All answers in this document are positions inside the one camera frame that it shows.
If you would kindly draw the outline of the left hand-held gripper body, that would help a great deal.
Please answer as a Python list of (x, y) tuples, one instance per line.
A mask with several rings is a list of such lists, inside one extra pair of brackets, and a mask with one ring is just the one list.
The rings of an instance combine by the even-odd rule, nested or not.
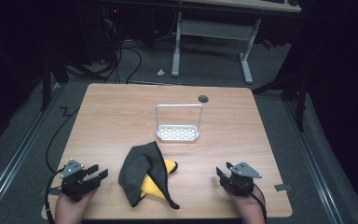
[(100, 183), (92, 183), (85, 179), (87, 169), (84, 165), (74, 159), (70, 159), (64, 166), (60, 175), (62, 180), (62, 194), (70, 197), (73, 201), (79, 202), (87, 193), (100, 187)]

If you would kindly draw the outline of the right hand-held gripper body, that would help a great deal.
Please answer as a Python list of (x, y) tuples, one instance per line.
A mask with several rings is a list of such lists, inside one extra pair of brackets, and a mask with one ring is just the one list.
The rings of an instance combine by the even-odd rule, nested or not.
[(262, 175), (258, 173), (245, 161), (240, 162), (229, 170), (230, 183), (220, 185), (235, 196), (248, 196), (254, 191), (255, 178), (261, 178)]

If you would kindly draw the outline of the grey and yellow cloth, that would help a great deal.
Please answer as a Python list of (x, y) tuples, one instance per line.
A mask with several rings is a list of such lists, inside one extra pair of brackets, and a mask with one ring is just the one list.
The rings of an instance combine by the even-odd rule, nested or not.
[(135, 207), (150, 194), (166, 200), (172, 209), (180, 206), (173, 201), (168, 188), (168, 176), (178, 168), (176, 161), (165, 160), (156, 141), (132, 147), (118, 176), (131, 205)]

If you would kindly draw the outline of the person's left hand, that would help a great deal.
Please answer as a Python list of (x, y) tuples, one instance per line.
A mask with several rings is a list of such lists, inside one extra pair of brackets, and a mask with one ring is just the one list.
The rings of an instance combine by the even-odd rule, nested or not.
[(79, 202), (61, 194), (56, 202), (55, 224), (80, 224), (96, 192), (87, 193)]

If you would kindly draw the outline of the person's right hand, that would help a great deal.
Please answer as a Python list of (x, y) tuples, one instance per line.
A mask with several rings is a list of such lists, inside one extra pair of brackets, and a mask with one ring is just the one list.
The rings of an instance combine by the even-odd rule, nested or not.
[(254, 197), (241, 197), (227, 191), (227, 195), (234, 202), (244, 224), (266, 224), (263, 209), (259, 203), (265, 203), (264, 196), (257, 188), (254, 188), (253, 194)]

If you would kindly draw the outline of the black stand leg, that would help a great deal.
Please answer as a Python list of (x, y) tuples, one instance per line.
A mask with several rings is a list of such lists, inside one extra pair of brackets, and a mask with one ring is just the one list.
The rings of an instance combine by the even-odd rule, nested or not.
[(286, 77), (280, 77), (264, 86), (252, 90), (253, 94), (282, 89), (281, 98), (283, 101), (296, 100), (295, 124), (297, 128), (303, 132), (303, 118), (306, 109), (306, 92), (307, 92), (308, 76), (304, 74), (292, 74)]
[(67, 75), (64, 59), (58, 54), (48, 54), (43, 61), (42, 73), (42, 106), (41, 110), (44, 111), (51, 100), (51, 77), (54, 77), (59, 84), (66, 84), (69, 80)]

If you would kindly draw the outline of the white-framed desk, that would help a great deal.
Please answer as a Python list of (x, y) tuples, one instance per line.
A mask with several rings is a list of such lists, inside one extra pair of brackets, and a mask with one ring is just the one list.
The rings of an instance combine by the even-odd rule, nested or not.
[[(247, 9), (255, 13), (283, 13), (284, 15), (299, 14), (300, 6), (292, 7), (287, 0), (284, 4), (274, 4), (261, 0), (178, 0), (180, 7), (193, 5), (208, 7), (227, 7), (228, 9)], [(244, 52), (239, 54), (242, 73), (247, 84), (253, 83), (253, 77), (249, 68), (248, 57), (255, 42), (260, 23), (257, 16), (251, 24), (236, 24), (222, 21), (206, 21), (205, 19), (184, 19), (182, 13), (176, 16), (175, 49), (172, 58), (172, 76), (180, 74), (181, 62), (181, 37), (183, 35), (211, 37), (218, 39), (245, 41), (247, 46)]]

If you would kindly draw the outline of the metal floor rail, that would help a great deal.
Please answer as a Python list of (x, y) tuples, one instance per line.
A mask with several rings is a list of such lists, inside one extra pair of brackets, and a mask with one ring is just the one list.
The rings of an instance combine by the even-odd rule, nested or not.
[(324, 175), (316, 161), (310, 147), (310, 143), (303, 131), (300, 130), (296, 123), (296, 111), (291, 103), (282, 103), (286, 113), (288, 114), (292, 125), (294, 126), (297, 138), (300, 141), (301, 149), (303, 151), (305, 161), (308, 165), (310, 176), (313, 180), (314, 186), (318, 192), (319, 198), (323, 204), (325, 213), (327, 214), (331, 224), (344, 224), (341, 214), (338, 211), (336, 202), (328, 187)]
[(13, 178), (28, 155), (38, 131), (51, 105), (61, 94), (64, 84), (54, 84), (50, 89), (51, 99), (43, 107), (43, 85), (38, 85), (30, 98), (10, 120), (0, 137), (0, 202)]

